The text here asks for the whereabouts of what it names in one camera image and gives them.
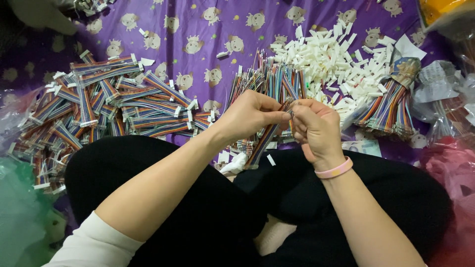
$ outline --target pink wristband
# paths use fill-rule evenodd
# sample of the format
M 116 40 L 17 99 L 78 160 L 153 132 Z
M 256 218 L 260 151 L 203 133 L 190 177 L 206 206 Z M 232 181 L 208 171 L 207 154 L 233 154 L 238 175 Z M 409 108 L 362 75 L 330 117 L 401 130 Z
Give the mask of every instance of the pink wristband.
M 325 172 L 315 171 L 315 174 L 320 179 L 333 178 L 333 177 L 336 177 L 338 175 L 344 174 L 345 172 L 349 171 L 353 167 L 352 160 L 347 156 L 345 156 L 345 158 L 346 158 L 346 161 L 342 165 L 340 165 L 340 166 L 338 166 L 334 169 L 325 171 Z

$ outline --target hand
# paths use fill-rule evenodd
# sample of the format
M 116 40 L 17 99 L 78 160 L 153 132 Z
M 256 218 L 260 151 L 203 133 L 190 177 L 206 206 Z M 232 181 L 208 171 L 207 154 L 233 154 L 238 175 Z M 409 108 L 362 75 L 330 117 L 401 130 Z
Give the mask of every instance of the hand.
M 317 172 L 345 162 L 341 145 L 340 116 L 313 99 L 298 100 L 293 107 L 294 137 L 301 142 L 306 159 Z
M 269 124 L 288 128 L 290 114 L 277 111 L 280 104 L 273 98 L 247 90 L 240 95 L 211 129 L 220 131 L 228 143 L 245 139 Z

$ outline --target woman's right hand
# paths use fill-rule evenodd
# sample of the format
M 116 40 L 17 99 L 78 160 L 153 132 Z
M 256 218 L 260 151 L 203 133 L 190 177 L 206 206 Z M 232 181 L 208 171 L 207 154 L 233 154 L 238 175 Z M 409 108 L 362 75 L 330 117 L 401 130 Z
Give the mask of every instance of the woman's right hand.
M 294 137 L 302 144 L 305 157 L 317 172 L 343 164 L 340 116 L 313 99 L 300 99 L 293 107 Z

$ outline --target black pants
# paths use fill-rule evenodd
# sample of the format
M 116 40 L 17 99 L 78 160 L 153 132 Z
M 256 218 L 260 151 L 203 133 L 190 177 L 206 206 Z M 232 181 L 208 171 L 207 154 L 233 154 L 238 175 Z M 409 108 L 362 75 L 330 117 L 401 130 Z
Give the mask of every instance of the black pants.
M 75 153 L 66 168 L 66 186 L 77 222 L 177 148 L 150 137 L 122 136 L 103 138 Z M 328 195 L 302 151 L 270 153 L 276 166 L 264 155 L 257 170 L 240 173 L 234 184 L 207 166 L 130 266 L 357 266 Z M 442 186 L 408 164 L 350 151 L 345 155 L 427 260 L 451 218 Z M 252 238 L 262 230 L 267 213 L 297 224 L 297 230 L 276 253 L 260 257 Z

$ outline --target woman's left hand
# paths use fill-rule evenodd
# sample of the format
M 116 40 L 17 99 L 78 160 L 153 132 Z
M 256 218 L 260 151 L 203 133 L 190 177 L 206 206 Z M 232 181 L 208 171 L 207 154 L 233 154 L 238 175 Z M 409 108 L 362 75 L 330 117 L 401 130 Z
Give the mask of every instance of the woman's left hand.
M 291 115 L 277 111 L 280 107 L 275 99 L 247 90 L 210 129 L 220 131 L 229 143 L 248 138 L 269 124 L 282 124 L 281 129 L 285 130 Z

